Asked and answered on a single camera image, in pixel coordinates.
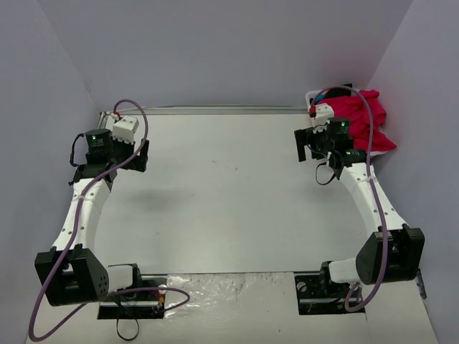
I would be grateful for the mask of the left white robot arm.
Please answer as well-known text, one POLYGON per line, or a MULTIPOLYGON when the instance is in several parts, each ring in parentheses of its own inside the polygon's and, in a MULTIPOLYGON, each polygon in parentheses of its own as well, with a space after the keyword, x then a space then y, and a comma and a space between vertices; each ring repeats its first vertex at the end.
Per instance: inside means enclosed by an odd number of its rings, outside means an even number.
POLYGON ((136 144, 136 129, 95 129, 84 133, 86 162, 76 167, 72 200, 63 228, 34 266, 52 306, 101 301, 109 290, 108 271, 93 253, 95 232, 117 176, 114 166, 144 172, 147 140, 136 144))

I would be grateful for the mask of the red t shirt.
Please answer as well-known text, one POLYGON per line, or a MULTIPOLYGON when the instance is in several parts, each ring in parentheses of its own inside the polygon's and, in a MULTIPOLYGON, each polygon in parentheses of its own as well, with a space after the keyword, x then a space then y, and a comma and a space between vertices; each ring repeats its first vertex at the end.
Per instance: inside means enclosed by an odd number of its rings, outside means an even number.
MULTIPOLYGON (((380 130, 387 118, 387 112, 378 100, 376 90, 360 90, 361 95, 368 103, 373 118, 372 153, 393 151, 397 146, 380 130)), ((366 106, 356 95, 324 98, 319 104, 331 107, 335 117, 348 118, 350 136, 354 139, 354 148, 367 150, 370 136, 370 119, 366 106)))

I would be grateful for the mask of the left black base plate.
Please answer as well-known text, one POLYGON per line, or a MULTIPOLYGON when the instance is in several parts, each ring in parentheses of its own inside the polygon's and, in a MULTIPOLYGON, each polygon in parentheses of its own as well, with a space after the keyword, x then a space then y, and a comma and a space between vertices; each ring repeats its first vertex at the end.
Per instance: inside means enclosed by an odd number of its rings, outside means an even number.
POLYGON ((164 301, 158 293, 142 291, 108 298, 99 304, 98 320, 157 320, 164 318, 164 301))

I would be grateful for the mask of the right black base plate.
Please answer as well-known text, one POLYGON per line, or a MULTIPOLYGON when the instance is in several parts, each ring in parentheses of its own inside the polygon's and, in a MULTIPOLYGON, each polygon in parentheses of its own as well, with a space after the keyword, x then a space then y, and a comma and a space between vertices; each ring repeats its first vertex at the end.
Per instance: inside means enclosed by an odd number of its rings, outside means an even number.
POLYGON ((345 299, 350 284, 325 286, 319 272, 294 274, 295 291, 299 315, 344 315, 345 299))

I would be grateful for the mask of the white plastic basket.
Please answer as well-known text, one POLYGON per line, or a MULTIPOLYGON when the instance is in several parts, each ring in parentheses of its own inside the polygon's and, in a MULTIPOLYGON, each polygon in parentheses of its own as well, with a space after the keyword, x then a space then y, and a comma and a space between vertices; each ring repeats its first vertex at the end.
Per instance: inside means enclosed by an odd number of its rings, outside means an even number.
POLYGON ((305 94, 306 104, 308 112, 310 114, 316 111, 315 106, 319 104, 320 101, 325 99, 332 99, 336 97, 345 97, 352 96, 354 92, 352 91, 353 84, 348 83, 344 85, 339 85, 335 87, 329 87, 325 90, 313 90, 305 94))

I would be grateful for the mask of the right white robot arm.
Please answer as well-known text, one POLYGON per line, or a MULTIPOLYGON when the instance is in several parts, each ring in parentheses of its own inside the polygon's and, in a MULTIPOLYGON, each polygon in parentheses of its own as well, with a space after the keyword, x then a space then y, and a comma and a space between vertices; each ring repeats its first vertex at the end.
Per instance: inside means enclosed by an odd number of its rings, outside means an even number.
POLYGON ((326 273, 318 278, 319 290, 334 296, 344 283, 373 285, 382 263, 386 264, 383 282, 413 280, 418 272, 425 244, 419 228, 411 227, 396 212, 385 195, 367 160, 364 149, 356 149, 350 136, 350 121, 330 118, 325 124, 294 132, 298 160, 312 158, 333 170, 351 194, 366 227, 368 239, 356 257, 326 263, 326 273))

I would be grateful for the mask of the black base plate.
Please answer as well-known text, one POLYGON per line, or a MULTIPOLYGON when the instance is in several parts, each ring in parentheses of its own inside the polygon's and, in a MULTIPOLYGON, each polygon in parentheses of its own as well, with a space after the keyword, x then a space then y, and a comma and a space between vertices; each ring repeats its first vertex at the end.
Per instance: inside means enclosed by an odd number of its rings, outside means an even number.
POLYGON ((108 298, 99 304, 98 320, 157 320, 164 318, 164 301, 158 293, 142 291, 108 298))
POLYGON ((295 291, 299 315, 344 315, 345 299, 350 284, 325 286, 319 272, 294 274, 295 291))

